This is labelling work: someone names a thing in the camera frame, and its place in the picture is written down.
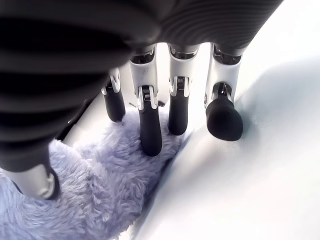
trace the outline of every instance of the robotic hand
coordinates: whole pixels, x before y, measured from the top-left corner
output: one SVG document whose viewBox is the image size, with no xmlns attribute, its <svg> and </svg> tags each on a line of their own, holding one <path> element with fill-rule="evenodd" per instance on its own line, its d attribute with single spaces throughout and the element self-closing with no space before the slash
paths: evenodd
<svg viewBox="0 0 320 240">
<path fill-rule="evenodd" d="M 125 114 L 119 66 L 130 61 L 142 149 L 162 149 L 156 43 L 170 52 L 168 128 L 188 125 L 193 64 L 211 43 L 204 106 L 209 132 L 242 135 L 233 101 L 241 56 L 281 0 L 0 0 L 0 168 L 18 190 L 50 200 L 59 181 L 48 144 L 101 90 L 107 113 Z"/>
</svg>

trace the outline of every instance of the white surface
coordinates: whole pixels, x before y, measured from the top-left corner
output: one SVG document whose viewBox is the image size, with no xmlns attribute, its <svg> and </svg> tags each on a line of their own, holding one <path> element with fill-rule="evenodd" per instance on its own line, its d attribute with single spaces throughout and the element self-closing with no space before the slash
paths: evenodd
<svg viewBox="0 0 320 240">
<path fill-rule="evenodd" d="M 310 58 L 320 56 L 319 9 L 318 0 L 285 1 L 245 51 L 235 99 L 257 79 L 263 84 L 236 104 L 246 127 L 236 143 L 206 130 L 210 45 L 200 47 L 189 98 L 189 129 L 195 131 L 135 228 L 135 240 L 320 239 L 320 58 Z M 158 97 L 168 99 L 166 44 L 158 44 L 157 62 Z M 133 97 L 136 103 L 128 65 L 120 74 L 125 102 Z M 100 96 L 69 143 L 103 121 Z"/>
</svg>

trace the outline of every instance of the black fingertip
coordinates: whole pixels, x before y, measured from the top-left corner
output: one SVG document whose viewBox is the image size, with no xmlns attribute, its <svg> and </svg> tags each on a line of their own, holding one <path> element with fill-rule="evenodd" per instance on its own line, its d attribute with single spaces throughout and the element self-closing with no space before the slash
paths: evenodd
<svg viewBox="0 0 320 240">
<path fill-rule="evenodd" d="M 219 97 L 211 102 L 206 110 L 208 131 L 216 138 L 237 141 L 243 133 L 243 121 L 227 97 Z"/>
<path fill-rule="evenodd" d="M 121 122 L 126 114 L 124 98 L 121 92 L 114 92 L 112 87 L 106 87 L 106 95 L 103 95 L 105 101 L 106 112 L 111 121 Z"/>
<path fill-rule="evenodd" d="M 162 149 L 159 109 L 153 109 L 151 102 L 144 102 L 140 115 L 140 139 L 142 150 L 150 157 L 157 156 Z"/>
<path fill-rule="evenodd" d="M 169 131 L 174 135 L 182 135 L 187 130 L 188 102 L 189 97 L 184 97 L 183 95 L 170 95 L 168 128 Z"/>
</svg>

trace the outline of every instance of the lavender fur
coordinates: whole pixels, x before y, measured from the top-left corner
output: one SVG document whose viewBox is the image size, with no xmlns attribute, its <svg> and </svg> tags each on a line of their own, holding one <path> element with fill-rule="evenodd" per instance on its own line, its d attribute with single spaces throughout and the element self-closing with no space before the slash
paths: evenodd
<svg viewBox="0 0 320 240">
<path fill-rule="evenodd" d="M 159 113 L 162 151 L 156 157 L 142 152 L 136 109 L 93 141 L 74 148 L 53 141 L 50 162 L 61 185 L 57 200 L 25 197 L 0 170 L 0 239 L 108 240 L 125 231 L 182 141 L 169 133 L 164 111 Z"/>
</svg>

